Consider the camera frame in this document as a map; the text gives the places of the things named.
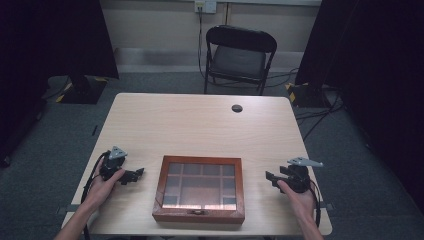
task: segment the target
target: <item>wooden table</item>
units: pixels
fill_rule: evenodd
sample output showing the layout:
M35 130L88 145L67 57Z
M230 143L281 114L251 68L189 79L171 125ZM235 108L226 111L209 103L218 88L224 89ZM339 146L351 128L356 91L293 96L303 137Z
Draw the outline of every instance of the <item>wooden table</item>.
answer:
M239 104L243 111L235 113ZM95 161L112 146L128 153L125 169L141 180L116 184L90 224L93 234L148 236L300 235L288 199L265 171L279 175L294 157L308 157L289 101L282 97L122 93L116 96L72 204L79 204ZM152 217L164 155L242 159L246 219L240 225L165 223ZM310 175L315 180L310 168ZM72 213L68 213L64 223ZM332 231L322 209L320 230Z

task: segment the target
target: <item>black curtain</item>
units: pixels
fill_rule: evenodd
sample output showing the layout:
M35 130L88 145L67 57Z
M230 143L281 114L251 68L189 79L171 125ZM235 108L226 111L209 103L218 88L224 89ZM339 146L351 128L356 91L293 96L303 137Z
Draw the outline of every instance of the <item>black curtain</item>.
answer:
M296 84L341 88L369 145L424 213L424 2L348 2L322 1Z
M71 73L118 78L99 1L1 1L0 146L41 99L47 80Z

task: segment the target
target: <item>black cable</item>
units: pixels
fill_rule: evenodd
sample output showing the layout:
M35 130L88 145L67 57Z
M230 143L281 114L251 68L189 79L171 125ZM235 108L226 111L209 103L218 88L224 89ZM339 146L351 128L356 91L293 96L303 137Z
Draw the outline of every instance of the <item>black cable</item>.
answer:
M305 119L302 119L302 122L298 123L297 126L302 125L305 122Z
M316 185L316 183L312 180L310 180L311 183L314 184L315 188L318 190L318 187ZM320 202L321 202L321 194L319 194L319 190L318 190L318 196L317 197L317 193L315 193L314 190L312 190L312 187L309 187L309 191L311 191L312 196L314 197L314 201L315 201L315 224L317 225L317 227L319 227L319 224L321 222L321 206L320 206Z
M338 101L338 99L339 99L339 96L340 96L340 92L338 92L337 93L337 96L336 96L336 100L334 100L334 103L331 105L331 107L330 107L330 109L327 111L327 112L325 112L323 115L322 115L322 117L312 126L312 128L311 129L309 129L309 131L305 134L305 136L303 137L303 141L305 141L306 140L306 138L309 136L309 134L311 134L311 132L315 129L315 127L316 126L318 126L318 124L325 118L325 117L327 117L330 113L332 113L332 110L334 109L334 107L335 107L335 105L336 105L336 103L337 103L337 101Z
M201 7L197 8L198 13L199 13L199 42L198 42L198 48L197 48L197 60L198 60L198 65L199 65L199 71L200 74L202 75L203 79L205 79L205 75L202 72L202 67L200 66L200 60L202 58L202 12L203 9Z
M97 169L97 165L99 165L100 159L102 159L103 157L105 157L108 154L109 154L109 151L102 153L102 155L100 155L100 157L97 159L96 163L94 164L94 168L91 171L90 176L88 177L87 183L84 186L84 191L83 191L82 196L81 196L81 203L83 203L85 201L85 198L87 197L88 191L90 190L91 183L93 182L93 179L95 177L97 177L97 176L93 177L93 175L94 175L94 172ZM84 237L85 237L86 240L90 240L90 233L88 231L87 224L84 227Z
M329 113L335 113L335 112L339 111L340 109L342 109L343 106L344 106L344 104L340 104L340 106L338 106L337 108L335 108L335 109L333 109L331 111L329 111L329 110L323 110L323 111L320 111L320 112L299 113L299 114L296 114L296 120L305 120L305 119L308 119L308 118L320 117L322 115L327 114L328 112Z
M319 193L319 189L318 189L317 184L314 181L312 181L310 179L309 175L308 175L309 182L312 183L312 184L314 184L315 188L317 189L318 197L317 197L317 193L312 190L311 185L310 184L308 185L305 181L303 181L304 178L303 178L302 175L300 175L297 171L295 171L293 169L290 169L290 168L286 168L286 169L288 171L292 172L294 175L296 175L297 178L301 179L301 183L303 184L303 186L305 187L305 189L308 189L309 191L311 191L312 196L314 197L314 201L315 201L315 213L316 213L315 214L315 224L317 225L317 227L319 227L319 224L321 222L321 206L320 206L321 194Z
M229 13L228 9L230 9L230 4L231 4L231 3L228 3L228 2L227 2L227 8L225 9L225 25L227 25L227 24L228 24L228 16L230 15L230 13Z
M288 76L288 78L280 83L277 83L275 85L268 85L265 86L265 88L272 88L272 87L278 87L286 82L288 82L291 78L291 75L296 74L297 72L293 72L295 70L297 70L298 68L293 68L292 70L290 70L289 73L285 73L285 74L279 74L279 75L275 75L275 76L271 76L268 77L267 79L271 79L271 78L277 78L277 77L284 77L284 76ZM233 84L237 84L237 83L242 83L242 81L231 81L231 82L226 82L226 83L214 83L212 81L208 81L209 84L212 84L214 86L218 86L218 87L227 87L227 88L238 88L238 89L250 89L250 88L257 88L256 86L246 86L246 87L240 87L240 86L229 86L229 85L233 85Z

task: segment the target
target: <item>black chair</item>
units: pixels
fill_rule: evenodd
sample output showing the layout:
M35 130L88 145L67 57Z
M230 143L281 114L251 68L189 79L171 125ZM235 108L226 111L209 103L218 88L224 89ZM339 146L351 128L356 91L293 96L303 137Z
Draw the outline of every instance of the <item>black chair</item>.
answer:
M258 85L262 95L277 50L277 42L266 32L219 25L206 33L208 47L204 93L208 76ZM216 46L212 55L212 46Z

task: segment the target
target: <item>cable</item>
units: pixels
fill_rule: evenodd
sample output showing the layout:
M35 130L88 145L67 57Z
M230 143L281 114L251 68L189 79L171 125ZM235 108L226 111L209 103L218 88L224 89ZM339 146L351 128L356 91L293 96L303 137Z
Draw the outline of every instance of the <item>cable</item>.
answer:
M203 9L201 7L197 8L198 13L199 13L199 42L198 42L198 48L197 48L197 60L198 60L198 65L199 65L199 71L200 74L202 75L203 79L205 79L205 75L202 72L202 67L200 66L200 59L202 57L202 12Z
M339 99L339 97L340 97L340 92L337 92L337 96L336 96L336 100L334 100L334 103L331 105L331 107L330 107L330 109L329 110L326 110L326 111L323 111L323 112L321 112L321 113L318 113L318 114L314 114L314 115L312 115L312 116L306 116L306 117L300 117L300 118L296 118L296 120L299 120L299 119L305 119L305 118L311 118L311 117L319 117L319 116L322 116L313 126L312 126L312 128L305 134L305 136L303 137L303 141L305 141L306 140L306 138L309 136L309 134L311 134L311 132L315 129L315 127L316 126L318 126L318 124L326 117L326 116L328 116L330 113L333 113L333 112L336 112L336 111L338 111L338 110L340 110L342 107L343 107L343 104L342 105L340 105L336 110L333 110L334 109L334 107L335 107L335 105L336 105L336 103L337 103L337 101L338 101L338 99Z
M93 177L93 175L94 175L94 172L97 169L97 165L99 165L100 159L102 159L103 157L105 157L108 154L109 154L109 152L102 153L102 155L100 155L100 157L97 159L96 163L94 164L93 170L91 171L90 176L88 177L87 183L84 186L84 191L83 191L82 196L81 196L81 203L83 203L85 201L85 198L87 197L88 191L90 190L91 183L93 182L93 179L95 177L97 177L97 176ZM90 240L90 232L88 231L87 224L84 227L84 237L85 237L86 240Z
M282 81L280 83L274 84L274 85L265 86L265 88L272 88L272 87L278 87L280 85L283 85L284 83L288 82L291 79L291 75L297 74L297 72L293 72L293 71L295 71L297 69L299 69L299 68L293 68L292 70L290 70L289 73L279 74L279 75L268 77L267 79L288 76L288 78L286 80L284 80L284 81ZM255 88L256 89L257 88L256 86L246 86L246 87L229 86L229 85L241 83L241 81L231 81L231 82L226 82L226 83L214 83L214 82L208 81L208 83L210 83L212 85L215 85L215 86L218 86L218 87L227 87L227 88L238 88L238 89L250 89L250 88Z
M297 125L300 126L305 122L305 119L302 119L302 122L298 123Z
M227 24L228 24L228 16L230 15L230 13L229 13L229 10L228 10L228 9L230 9L230 4L231 4L231 3L228 3L228 2L227 2L227 6L226 6L226 9L225 9L225 25L227 25Z
M317 225L317 227L319 227L319 224L321 222L321 206L320 206L320 202L321 202L321 194L319 193L319 189L316 185L316 183L314 181L311 180L311 183L314 184L315 189L317 189L318 192L318 197L317 197L317 193L312 190L312 187L309 187L309 191L311 191L312 196L314 197L315 200L315 224Z
M340 93L338 92L337 93L337 96L336 96L336 100L334 100L334 103L333 103L333 105L331 105L331 107L330 107L330 109L326 112L326 113L324 113L323 115L322 115L322 117L312 126L312 128L305 134L305 136L303 137L303 141L305 141L306 140L306 138L309 136L309 134L311 134L311 132L315 129L315 127L316 126L318 126L318 124L325 118L325 117L327 117L331 112L332 112L332 110L333 110L333 108L335 107L335 105L336 105L336 103L337 103L337 100L339 99L339 96L340 96Z

